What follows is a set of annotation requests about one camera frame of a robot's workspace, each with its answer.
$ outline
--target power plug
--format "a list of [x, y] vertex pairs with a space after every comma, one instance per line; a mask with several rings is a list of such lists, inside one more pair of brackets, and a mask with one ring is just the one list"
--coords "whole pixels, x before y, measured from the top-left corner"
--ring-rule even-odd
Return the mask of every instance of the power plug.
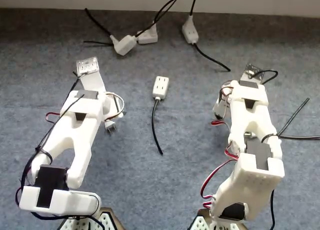
[[130, 35], [123, 37], [120, 41], [112, 35], [110, 36], [110, 39], [113, 42], [114, 50], [122, 56], [126, 55], [137, 44], [136, 37]]
[[138, 43], [143, 44], [151, 44], [158, 42], [158, 33], [157, 33], [157, 26], [154, 24], [150, 29], [143, 32], [141, 35], [138, 36]]
[[182, 26], [182, 33], [188, 44], [195, 44], [198, 42], [199, 35], [194, 25], [193, 16], [189, 16]]
[[168, 85], [168, 77], [157, 76], [154, 82], [152, 96], [156, 99], [163, 100], [167, 95]]

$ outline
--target power cord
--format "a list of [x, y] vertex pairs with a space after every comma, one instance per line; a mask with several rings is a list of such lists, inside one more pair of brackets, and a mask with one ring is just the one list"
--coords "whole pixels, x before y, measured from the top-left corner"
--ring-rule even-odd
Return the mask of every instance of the power cord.
[[229, 72], [231, 71], [231, 69], [230, 69], [228, 66], [226, 66], [225, 64], [221, 63], [220, 61], [215, 60], [214, 58], [212, 58], [212, 57], [206, 55], [204, 52], [202, 52], [202, 51], [199, 49], [199, 47], [198, 47], [198, 45], [197, 45], [196, 43], [193, 43], [192, 45], [195, 47], [195, 49], [196, 49], [202, 56], [204, 56], [204, 57], [206, 57], [208, 60], [211, 60], [211, 61], [215, 62], [216, 64], [222, 66], [222, 67], [225, 68], [227, 71], [229, 71]]
[[191, 10], [190, 10], [190, 16], [192, 16], [193, 15], [193, 13], [194, 13], [194, 7], [195, 7], [195, 4], [196, 4], [196, 0], [193, 0], [193, 2], [192, 2], [192, 6], [191, 6]]
[[83, 41], [83, 43], [98, 44], [102, 46], [114, 46], [113, 43], [100, 42], [100, 41]]
[[200, 50], [200, 48], [197, 45], [197, 42], [199, 40], [199, 35], [197, 33], [197, 30], [195, 28], [194, 22], [193, 22], [193, 13], [194, 13], [194, 8], [195, 8], [195, 4], [196, 4], [197, 0], [193, 0], [192, 2], [192, 6], [190, 9], [190, 13], [188, 16], [187, 21], [185, 22], [185, 24], [182, 26], [182, 33], [184, 35], [184, 38], [186, 40], [186, 42], [188, 44], [192, 44], [194, 46], [194, 48], [205, 58], [207, 58], [208, 60], [222, 66], [223, 68], [225, 68], [228, 72], [231, 71], [231, 69], [226, 66], [225, 64], [221, 63], [220, 61], [217, 61], [216, 59], [208, 56], [207, 54], [205, 54], [202, 50]]
[[160, 100], [163, 100], [168, 91], [168, 86], [169, 86], [169, 78], [168, 77], [162, 77], [162, 76], [157, 76], [154, 81], [154, 86], [153, 86], [153, 91], [152, 91], [152, 96], [154, 97], [154, 106], [152, 110], [152, 116], [151, 116], [151, 128], [152, 128], [152, 133], [153, 133], [153, 138], [155, 141], [155, 144], [158, 148], [158, 151], [161, 155], [163, 155], [163, 151], [159, 145], [157, 136], [156, 136], [156, 131], [155, 131], [155, 112], [157, 105]]
[[274, 191], [275, 190], [272, 191], [270, 196], [270, 211], [271, 211], [271, 218], [272, 218], [272, 226], [270, 227], [270, 230], [273, 230], [276, 225], [275, 213], [274, 213], [274, 194], [275, 194]]
[[153, 133], [153, 138], [154, 138], [154, 141], [155, 141], [155, 144], [158, 148], [158, 151], [161, 155], [163, 155], [164, 153], [162, 152], [162, 149], [159, 145], [159, 142], [158, 142], [158, 139], [157, 139], [157, 136], [156, 136], [156, 131], [155, 131], [155, 112], [156, 112], [156, 108], [157, 108], [157, 105], [158, 105], [158, 102], [160, 101], [160, 99], [155, 99], [155, 102], [154, 102], [154, 106], [153, 106], [153, 110], [152, 110], [152, 117], [151, 117], [151, 127], [152, 127], [152, 133]]
[[156, 21], [156, 20], [158, 19], [159, 15], [161, 14], [161, 12], [162, 12], [168, 5], [170, 5], [170, 3], [175, 2], [175, 1], [176, 1], [176, 0], [169, 0], [162, 8], [158, 11], [158, 13], [155, 15], [153, 21]]

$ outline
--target perforated base plate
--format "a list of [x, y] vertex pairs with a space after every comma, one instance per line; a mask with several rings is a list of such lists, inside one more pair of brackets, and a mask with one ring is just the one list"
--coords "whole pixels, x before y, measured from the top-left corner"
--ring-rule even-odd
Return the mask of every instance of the perforated base plate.
[[[105, 230], [125, 230], [111, 208], [101, 208], [99, 221], [104, 225]], [[102, 230], [102, 228], [95, 221], [84, 218], [66, 219], [57, 230]]]
[[209, 211], [207, 209], [200, 209], [197, 216], [193, 220], [188, 230], [248, 230], [243, 224], [229, 223], [225, 226], [214, 227], [210, 226], [212, 223]]
[[[117, 230], [116, 225], [112, 221], [110, 213], [103, 213], [99, 221], [104, 225], [105, 230]], [[68, 219], [60, 228], [61, 230], [101, 230], [101, 226], [95, 221], [84, 218], [80, 220]]]
[[197, 216], [194, 219], [190, 230], [209, 230], [209, 226], [203, 216]]

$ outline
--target metal bracket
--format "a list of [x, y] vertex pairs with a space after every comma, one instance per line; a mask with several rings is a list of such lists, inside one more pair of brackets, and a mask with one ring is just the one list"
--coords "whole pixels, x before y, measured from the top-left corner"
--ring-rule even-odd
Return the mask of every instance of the metal bracket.
[[91, 57], [85, 60], [77, 61], [76, 70], [78, 77], [97, 72], [99, 71], [98, 59], [96, 57]]
[[264, 73], [261, 73], [259, 75], [257, 75], [254, 78], [251, 78], [251, 76], [253, 76], [255, 73], [262, 71], [262, 69], [260, 69], [257, 66], [254, 66], [251, 63], [248, 63], [245, 67], [245, 70], [240, 78], [241, 81], [250, 81], [250, 82], [255, 82], [257, 84], [260, 84], [263, 77], [264, 77]]

